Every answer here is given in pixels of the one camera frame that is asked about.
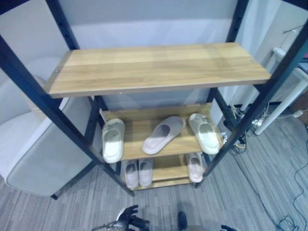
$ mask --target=wooden shelf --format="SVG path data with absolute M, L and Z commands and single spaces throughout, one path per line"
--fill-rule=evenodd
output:
M 154 158 L 152 177 L 149 187 L 139 186 L 135 190 L 191 183 L 183 154 Z
M 210 108 L 211 103 L 206 103 L 157 109 L 107 111 L 103 115 L 106 120 L 120 118 L 125 122 L 124 150 L 121 160 L 130 160 L 201 152 L 202 149 L 188 125 L 187 118 L 193 113 L 208 115 Z M 159 153 L 155 155 L 144 153 L 141 149 L 143 141 L 151 134 L 156 125 L 172 115 L 183 117 L 186 120 L 186 127 Z
M 45 90 L 53 98 L 262 84 L 270 74 L 237 43 L 69 51 Z
M 190 183 L 191 181 L 189 180 L 189 178 L 162 180 L 162 181 L 153 182 L 153 184 L 151 184 L 149 187 L 138 186 L 134 190 L 153 189 L 153 188 L 160 188 L 160 187 L 173 186 L 173 185 L 179 185 L 179 184 L 190 184 Z
M 159 157 L 153 160 L 153 182 L 188 177 L 188 168 L 184 154 Z

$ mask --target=shoe rack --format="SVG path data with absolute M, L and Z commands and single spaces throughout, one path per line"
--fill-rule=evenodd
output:
M 46 3 L 70 49 L 63 56 L 47 84 L 42 88 L 35 81 L 2 36 L 0 36 L 0 67 L 50 120 L 92 159 L 80 173 L 81 175 L 98 165 L 131 196 L 135 193 L 127 188 L 118 171 L 114 171 L 105 163 L 102 154 L 92 147 L 96 124 L 99 123 L 101 127 L 104 125 L 102 118 L 99 117 L 99 109 L 108 110 L 101 96 L 211 88 L 205 102 L 216 100 L 224 117 L 230 122 L 232 134 L 219 153 L 209 162 L 204 173 L 205 178 L 251 126 L 251 122 L 263 111 L 270 98 L 307 52 L 308 22 L 305 22 L 271 76 L 248 52 L 235 43 L 248 0 L 238 1 L 226 43 L 89 50 L 80 50 L 59 2 L 46 0 Z M 305 1 L 290 0 L 288 3 L 307 9 Z M 12 1 L 11 4 L 1 8 L 2 13 L 19 4 L 19 1 Z M 239 123 L 234 120 L 230 108 L 218 90 L 218 87 L 232 85 L 254 85 L 260 92 Z M 78 96 L 87 96 L 92 106 L 84 134 L 80 133 L 58 108 L 61 98 Z M 104 112 L 104 116 L 107 119 L 119 117 L 126 123 L 123 159 L 141 159 L 149 157 L 141 151 L 141 143 L 159 121 L 172 115 L 185 118 L 192 113 L 208 115 L 210 105 Z M 186 126 L 182 133 L 161 152 L 153 155 L 154 173 L 151 187 L 190 183 L 183 154 L 199 151 L 201 149 L 196 138 Z M 201 183 L 195 184 L 195 187 L 198 188 Z
M 156 109 L 138 109 L 122 111 L 104 111 L 105 120 L 120 118 L 125 122 L 124 149 L 121 160 L 153 158 L 152 184 L 147 188 L 157 188 L 177 184 L 191 183 L 184 154 L 202 152 L 193 131 L 188 125 L 188 117 L 201 113 L 209 117 L 212 103 L 190 104 L 177 107 Z M 168 143 L 159 153 L 146 154 L 141 145 L 162 120 L 169 116 L 180 116 L 185 119 L 186 127 Z M 222 145 L 221 137 L 216 130 L 217 138 Z M 138 187 L 135 190 L 147 189 Z

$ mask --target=white chair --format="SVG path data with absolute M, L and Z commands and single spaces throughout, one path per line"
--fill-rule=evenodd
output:
M 64 98 L 59 108 L 84 134 L 91 109 L 88 98 Z M 93 146 L 98 152 L 101 132 L 97 126 Z M 0 175 L 7 185 L 51 196 L 90 162 L 49 118 L 40 121 L 30 111 L 10 79 L 0 86 Z

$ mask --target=slipper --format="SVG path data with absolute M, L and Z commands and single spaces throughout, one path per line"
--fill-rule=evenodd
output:
M 120 119 L 108 120 L 103 127 L 103 158 L 111 164 L 118 162 L 123 155 L 125 124 Z
M 217 154 L 219 152 L 219 142 L 210 120 L 202 114 L 195 113 L 189 117 L 188 123 L 202 150 L 206 154 Z
M 136 188 L 139 184 L 137 160 L 121 161 L 121 174 L 128 188 Z
M 139 184 L 149 187 L 152 183 L 153 159 L 140 159 L 139 161 Z
M 143 142 L 145 153 L 153 155 L 162 150 L 167 143 L 175 138 L 185 127 L 185 120 L 171 116 L 157 125 L 151 135 Z
M 198 153 L 185 154 L 189 179 L 192 182 L 199 183 L 202 181 L 204 168 L 202 166 L 201 155 Z

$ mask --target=floor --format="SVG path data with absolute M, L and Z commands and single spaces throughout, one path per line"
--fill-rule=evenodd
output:
M 176 231 L 180 210 L 187 213 L 190 225 L 202 225 L 207 231 L 219 231 L 221 224 L 239 231 L 275 230 L 236 165 L 237 158 L 275 222 L 290 214 L 301 231 L 304 221 L 292 206 L 300 192 L 293 174 L 307 161 L 307 139 L 298 119 L 276 120 L 261 135 L 247 137 L 243 159 L 227 154 L 199 189 L 180 185 L 138 191 L 130 197 L 95 167 L 72 187 L 65 187 L 55 201 L 11 189 L 0 179 L 0 230 L 89 231 L 134 204 L 139 204 L 139 216 L 150 220 L 152 231 Z M 296 204 L 308 218 L 308 167 L 297 178 L 305 193 Z

